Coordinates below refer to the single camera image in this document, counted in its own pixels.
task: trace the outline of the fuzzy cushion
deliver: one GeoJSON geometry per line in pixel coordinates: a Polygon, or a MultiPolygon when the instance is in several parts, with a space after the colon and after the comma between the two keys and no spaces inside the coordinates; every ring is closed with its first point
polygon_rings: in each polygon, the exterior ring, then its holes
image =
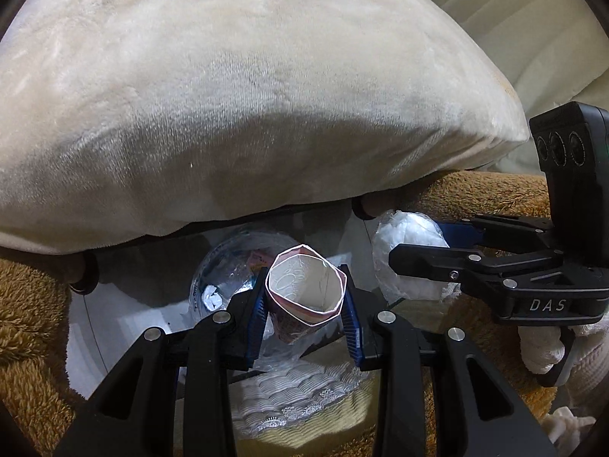
{"type": "Polygon", "coordinates": [[[49,254],[398,187],[528,138],[430,0],[28,0],[0,91],[0,245],[49,254]]]}

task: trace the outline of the silver screw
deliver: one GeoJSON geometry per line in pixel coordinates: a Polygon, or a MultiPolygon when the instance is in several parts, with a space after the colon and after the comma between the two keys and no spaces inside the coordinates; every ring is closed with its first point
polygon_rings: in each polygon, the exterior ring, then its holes
{"type": "Polygon", "coordinates": [[[158,340],[160,337],[161,329],[156,328],[156,326],[154,326],[153,328],[148,328],[146,331],[144,331],[144,338],[149,342],[152,342],[153,340],[158,340]]]}
{"type": "Polygon", "coordinates": [[[230,321],[230,313],[228,311],[218,311],[217,313],[214,313],[214,316],[212,316],[211,319],[214,320],[214,323],[222,325],[230,321]]]}
{"type": "Polygon", "coordinates": [[[448,337],[456,342],[460,342],[465,338],[465,331],[461,328],[451,328],[448,330],[448,337]]]}
{"type": "Polygon", "coordinates": [[[511,278],[506,278],[503,281],[503,285],[505,285],[509,289],[515,289],[516,287],[518,287],[518,282],[516,282],[516,280],[512,280],[511,278]]]}
{"type": "Polygon", "coordinates": [[[395,314],[391,311],[381,311],[379,314],[376,315],[376,317],[381,323],[385,323],[387,325],[390,325],[395,321],[395,314]]]}

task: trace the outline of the white tissue in plastic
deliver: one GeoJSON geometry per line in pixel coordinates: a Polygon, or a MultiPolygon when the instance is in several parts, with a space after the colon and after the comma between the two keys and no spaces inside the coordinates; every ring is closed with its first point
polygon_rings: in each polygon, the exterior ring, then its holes
{"type": "Polygon", "coordinates": [[[423,213],[388,211],[381,217],[372,240],[372,258],[383,296],[392,304],[400,298],[441,301],[460,292],[458,283],[398,276],[389,268],[389,252],[398,244],[448,247],[442,230],[423,213]]]}

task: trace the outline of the camera lens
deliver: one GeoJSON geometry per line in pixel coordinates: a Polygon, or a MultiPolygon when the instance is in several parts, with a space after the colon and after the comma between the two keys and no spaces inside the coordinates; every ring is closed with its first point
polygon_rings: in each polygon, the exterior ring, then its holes
{"type": "Polygon", "coordinates": [[[539,157],[543,160],[547,160],[547,145],[546,141],[543,140],[543,137],[537,138],[537,153],[539,153],[539,157]]]}
{"type": "Polygon", "coordinates": [[[575,132],[569,135],[569,150],[571,151],[571,157],[577,166],[582,166],[583,162],[586,161],[586,150],[583,148],[583,142],[580,136],[575,132]]]}
{"type": "Polygon", "coordinates": [[[550,134],[550,151],[556,164],[561,167],[564,166],[567,162],[567,153],[563,140],[556,132],[550,134]]]}

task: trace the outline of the camera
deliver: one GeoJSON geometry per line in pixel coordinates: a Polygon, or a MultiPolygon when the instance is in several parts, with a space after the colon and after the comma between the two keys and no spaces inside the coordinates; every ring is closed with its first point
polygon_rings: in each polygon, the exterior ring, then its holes
{"type": "Polygon", "coordinates": [[[570,102],[529,121],[561,245],[609,267],[609,112],[570,102]]]}

